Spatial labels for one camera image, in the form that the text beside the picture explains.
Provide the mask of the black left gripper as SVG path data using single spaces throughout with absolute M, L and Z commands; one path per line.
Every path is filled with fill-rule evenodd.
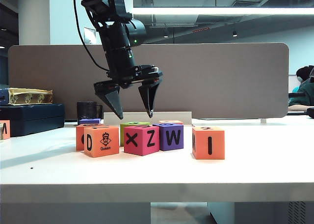
M 149 118 L 153 117 L 154 100 L 163 72 L 158 67 L 149 64 L 136 64 L 130 47 L 112 49 L 103 47 L 109 70 L 109 81 L 94 84 L 95 95 L 98 96 L 119 119 L 123 119 L 119 91 L 133 84 L 138 87 L 145 110 Z

